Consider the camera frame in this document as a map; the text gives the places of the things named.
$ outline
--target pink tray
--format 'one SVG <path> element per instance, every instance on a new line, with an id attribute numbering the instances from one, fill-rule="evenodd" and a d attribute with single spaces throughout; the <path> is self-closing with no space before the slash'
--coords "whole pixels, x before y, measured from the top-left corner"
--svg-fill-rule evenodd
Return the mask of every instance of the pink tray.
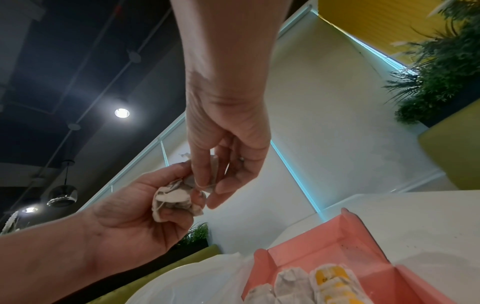
<path id="1" fill-rule="evenodd" d="M 310 272 L 335 263 L 353 270 L 375 304 L 454 304 L 405 266 L 390 264 L 360 218 L 345 208 L 341 215 L 285 243 L 257 250 L 254 259 L 242 298 L 258 285 L 273 285 L 283 269 Z"/>

